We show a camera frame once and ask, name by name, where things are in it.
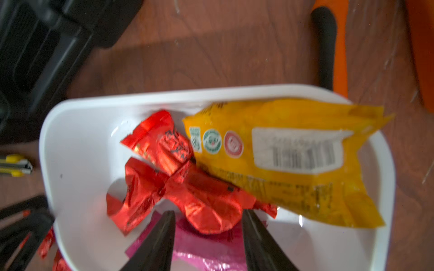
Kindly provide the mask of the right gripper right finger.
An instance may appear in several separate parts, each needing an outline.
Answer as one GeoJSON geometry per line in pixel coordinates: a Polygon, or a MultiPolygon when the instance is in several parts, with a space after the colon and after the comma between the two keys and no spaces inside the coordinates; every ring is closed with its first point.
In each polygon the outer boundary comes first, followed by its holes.
{"type": "Polygon", "coordinates": [[[248,271],[298,271],[253,210],[241,221],[248,271]]]}

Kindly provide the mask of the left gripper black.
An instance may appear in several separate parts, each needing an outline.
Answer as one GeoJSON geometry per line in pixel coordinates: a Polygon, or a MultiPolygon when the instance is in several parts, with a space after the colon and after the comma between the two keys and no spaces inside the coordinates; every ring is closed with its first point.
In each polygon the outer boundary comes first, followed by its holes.
{"type": "Polygon", "coordinates": [[[1,227],[2,271],[24,271],[54,224],[44,195],[3,208],[1,220],[24,211],[29,214],[1,227]]]}

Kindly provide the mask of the small yellow tea bag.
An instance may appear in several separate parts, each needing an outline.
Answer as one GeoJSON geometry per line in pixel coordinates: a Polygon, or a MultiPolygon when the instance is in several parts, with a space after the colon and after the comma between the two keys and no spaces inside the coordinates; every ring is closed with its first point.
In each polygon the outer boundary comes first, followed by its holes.
{"type": "Polygon", "coordinates": [[[378,106],[278,99],[215,103],[183,124],[210,175],[314,221],[378,228],[358,151],[390,120],[378,106]]]}

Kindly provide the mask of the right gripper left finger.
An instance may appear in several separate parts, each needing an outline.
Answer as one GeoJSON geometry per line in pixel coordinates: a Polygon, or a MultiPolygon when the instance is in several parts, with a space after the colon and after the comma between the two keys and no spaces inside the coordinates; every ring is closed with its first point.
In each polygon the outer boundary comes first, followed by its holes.
{"type": "Polygon", "coordinates": [[[176,215],[166,211],[159,219],[152,219],[146,238],[121,271],[169,271],[175,243],[176,215]]]}

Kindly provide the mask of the white plastic storage box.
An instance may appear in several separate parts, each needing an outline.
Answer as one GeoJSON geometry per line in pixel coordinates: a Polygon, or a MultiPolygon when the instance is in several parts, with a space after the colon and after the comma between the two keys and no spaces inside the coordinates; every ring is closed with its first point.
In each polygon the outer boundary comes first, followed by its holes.
{"type": "MultiPolygon", "coordinates": [[[[75,271],[118,271],[125,251],[146,228],[142,222],[124,236],[106,214],[106,193],[122,196],[124,166],[133,153],[121,140],[150,114],[172,113],[182,119],[213,102],[249,99],[307,98],[346,103],[335,93],[311,85],[262,85],[69,99],[47,115],[40,135],[40,166],[60,251],[75,271]]],[[[286,210],[276,219],[263,212],[269,231],[302,271],[382,271],[388,257],[396,174],[390,148],[381,132],[360,149],[367,192],[385,226],[377,229],[333,227],[286,210]]]]}

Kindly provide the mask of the red tea bag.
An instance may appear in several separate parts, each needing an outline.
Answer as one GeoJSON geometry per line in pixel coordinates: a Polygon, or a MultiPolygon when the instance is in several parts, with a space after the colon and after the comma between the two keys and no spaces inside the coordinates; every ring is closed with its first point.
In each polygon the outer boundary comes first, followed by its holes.
{"type": "Polygon", "coordinates": [[[166,110],[142,121],[121,140],[121,144],[169,176],[193,156],[190,141],[176,130],[174,120],[166,110]]]}
{"type": "Polygon", "coordinates": [[[107,215],[124,236],[136,228],[163,198],[169,176],[136,158],[125,164],[127,193],[123,201],[106,194],[107,215]]]}
{"type": "Polygon", "coordinates": [[[260,202],[245,190],[208,175],[191,161],[167,179],[164,192],[164,198],[205,235],[231,230],[241,221],[244,210],[260,210],[272,218],[278,214],[277,206],[260,202]]]}

